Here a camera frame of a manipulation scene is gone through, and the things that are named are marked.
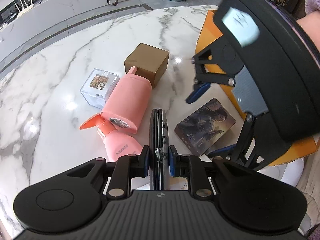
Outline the forearm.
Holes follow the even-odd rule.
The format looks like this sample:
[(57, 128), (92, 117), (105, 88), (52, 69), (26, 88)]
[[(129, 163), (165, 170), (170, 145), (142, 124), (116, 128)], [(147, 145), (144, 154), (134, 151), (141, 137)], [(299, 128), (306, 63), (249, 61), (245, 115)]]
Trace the forearm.
[(302, 29), (314, 40), (319, 40), (319, 10), (297, 20)]

